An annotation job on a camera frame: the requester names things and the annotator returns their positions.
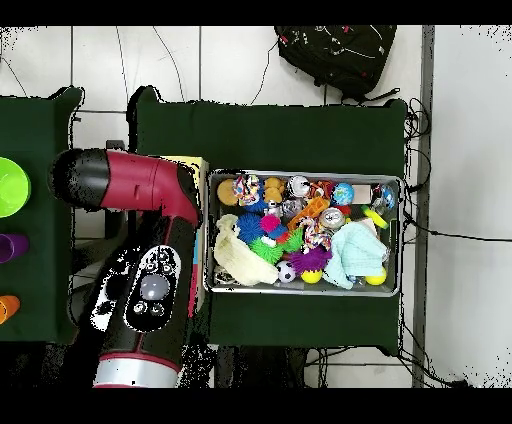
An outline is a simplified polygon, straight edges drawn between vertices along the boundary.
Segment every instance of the backpack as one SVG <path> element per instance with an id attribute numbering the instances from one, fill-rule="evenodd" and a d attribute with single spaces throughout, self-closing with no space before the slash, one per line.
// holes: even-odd
<path id="1" fill-rule="evenodd" d="M 279 55 L 315 78 L 343 92 L 341 101 L 359 104 L 398 93 L 393 89 L 373 99 L 372 91 L 382 74 L 396 25 L 276 26 Z"/>

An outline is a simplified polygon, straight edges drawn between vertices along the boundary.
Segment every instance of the green table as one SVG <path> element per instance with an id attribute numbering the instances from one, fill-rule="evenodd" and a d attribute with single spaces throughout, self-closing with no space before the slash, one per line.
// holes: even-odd
<path id="1" fill-rule="evenodd" d="M 28 174 L 32 193 L 15 215 L 0 219 L 0 233 L 24 233 L 30 250 L 0 265 L 0 294 L 13 294 L 20 310 L 0 325 L 0 341 L 67 343 L 73 327 L 67 316 L 71 265 L 71 212 L 47 188 L 47 171 L 68 148 L 70 116 L 82 90 L 64 88 L 48 99 L 0 97 L 0 156 Z"/>
<path id="2" fill-rule="evenodd" d="M 365 108 L 171 104 L 160 103 L 152 87 L 135 96 L 130 133 L 141 154 L 202 156 L 210 169 L 403 175 L 402 101 Z M 380 346 L 397 354 L 398 311 L 399 295 L 217 293 L 207 296 L 198 328 L 221 345 Z"/>

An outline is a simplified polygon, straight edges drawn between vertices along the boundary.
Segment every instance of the bowl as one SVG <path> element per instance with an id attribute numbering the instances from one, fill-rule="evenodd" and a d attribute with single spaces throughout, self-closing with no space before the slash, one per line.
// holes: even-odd
<path id="1" fill-rule="evenodd" d="M 30 180 L 10 159 L 0 157 L 0 218 L 14 215 L 30 197 Z"/>

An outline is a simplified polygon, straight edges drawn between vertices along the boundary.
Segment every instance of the white ball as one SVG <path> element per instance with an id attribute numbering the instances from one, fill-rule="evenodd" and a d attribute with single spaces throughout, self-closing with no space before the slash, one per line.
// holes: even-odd
<path id="1" fill-rule="evenodd" d="M 279 281 L 282 283 L 289 283 L 295 280 L 296 273 L 292 268 L 292 264 L 289 261 L 281 261 L 276 265 L 279 271 Z"/>

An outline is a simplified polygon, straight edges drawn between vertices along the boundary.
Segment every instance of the purple cup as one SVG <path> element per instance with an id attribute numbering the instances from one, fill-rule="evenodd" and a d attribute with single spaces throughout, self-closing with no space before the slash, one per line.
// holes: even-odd
<path id="1" fill-rule="evenodd" d="M 23 234 L 0 234 L 0 264 L 23 255 L 28 245 L 28 238 Z"/>

